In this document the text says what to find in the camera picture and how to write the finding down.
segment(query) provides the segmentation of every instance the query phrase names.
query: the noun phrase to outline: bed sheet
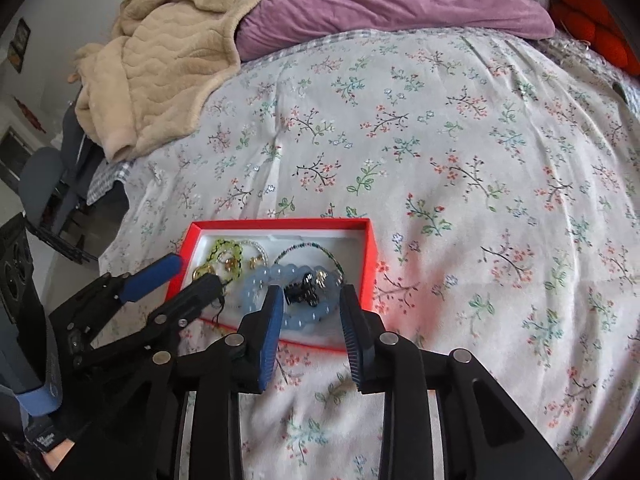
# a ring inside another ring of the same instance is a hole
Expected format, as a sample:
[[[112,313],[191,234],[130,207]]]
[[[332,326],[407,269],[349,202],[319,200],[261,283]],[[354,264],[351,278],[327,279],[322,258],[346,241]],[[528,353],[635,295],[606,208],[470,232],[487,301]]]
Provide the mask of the bed sheet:
[[[604,78],[508,34],[331,36],[247,64],[197,132],[136,162],[100,268],[138,270],[195,220],[367,216],[386,327],[469,348],[586,479],[639,400],[639,132]],[[194,322],[182,351],[220,335]],[[376,478],[382,405],[345,355],[280,344],[241,399],[247,478]]]
[[[595,77],[601,84],[618,88],[618,94],[624,96],[629,109],[640,118],[640,78],[613,66],[583,41],[576,40],[562,30],[556,29],[552,38],[532,41],[531,44],[572,75],[586,79]]]

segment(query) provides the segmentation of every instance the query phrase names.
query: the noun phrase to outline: picture frame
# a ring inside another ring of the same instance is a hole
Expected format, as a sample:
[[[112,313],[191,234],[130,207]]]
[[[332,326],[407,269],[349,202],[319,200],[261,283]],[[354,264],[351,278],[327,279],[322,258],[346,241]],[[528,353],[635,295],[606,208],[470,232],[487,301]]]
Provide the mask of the picture frame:
[[[18,74],[22,72],[22,63],[24,62],[24,57],[20,55],[13,41],[9,43],[6,51],[6,58],[9,60],[9,63],[11,63],[11,66],[15,68],[15,71]]]
[[[22,58],[24,58],[24,53],[27,51],[30,35],[31,29],[29,25],[27,25],[23,18],[20,18],[17,27],[15,27],[15,34],[11,43]]]

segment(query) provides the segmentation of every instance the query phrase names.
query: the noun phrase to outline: black speaker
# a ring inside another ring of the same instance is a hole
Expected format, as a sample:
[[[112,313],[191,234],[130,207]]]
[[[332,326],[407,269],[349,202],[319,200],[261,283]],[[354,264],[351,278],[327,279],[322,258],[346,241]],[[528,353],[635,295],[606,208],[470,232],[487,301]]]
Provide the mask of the black speaker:
[[[0,226],[0,334],[0,384],[16,394],[39,388],[46,378],[46,318],[22,214]]]

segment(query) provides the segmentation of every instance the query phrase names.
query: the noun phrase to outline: wall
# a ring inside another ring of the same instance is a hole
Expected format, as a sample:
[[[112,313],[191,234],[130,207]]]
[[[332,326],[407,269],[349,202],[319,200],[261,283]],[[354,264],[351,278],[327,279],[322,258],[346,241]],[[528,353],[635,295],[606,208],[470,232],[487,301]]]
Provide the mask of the wall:
[[[0,52],[14,36],[19,18],[31,29],[22,73],[4,70],[0,92],[15,95],[53,137],[62,124],[66,102],[79,86],[69,85],[73,53],[86,43],[106,43],[122,0],[25,0],[4,34]]]
[[[32,152],[48,146],[53,136],[36,130],[20,111],[15,100],[7,95],[0,95],[0,140],[11,126]]]
[[[0,180],[0,225],[4,225],[22,211],[22,203],[18,196]]]

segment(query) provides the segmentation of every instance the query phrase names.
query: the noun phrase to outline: silver screw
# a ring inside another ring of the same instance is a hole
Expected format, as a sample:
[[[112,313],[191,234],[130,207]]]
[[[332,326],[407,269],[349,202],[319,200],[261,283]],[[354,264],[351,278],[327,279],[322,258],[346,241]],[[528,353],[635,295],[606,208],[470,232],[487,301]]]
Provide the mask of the silver screw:
[[[395,345],[398,341],[400,341],[398,334],[393,332],[383,332],[380,334],[380,342],[385,345]]]
[[[156,352],[151,359],[157,365],[165,365],[171,360],[171,354],[166,350],[161,350]]]
[[[225,337],[225,343],[229,346],[240,346],[244,342],[242,334],[229,334]]]
[[[471,361],[471,352],[464,348],[456,348],[453,351],[453,358],[459,363],[468,363]]]

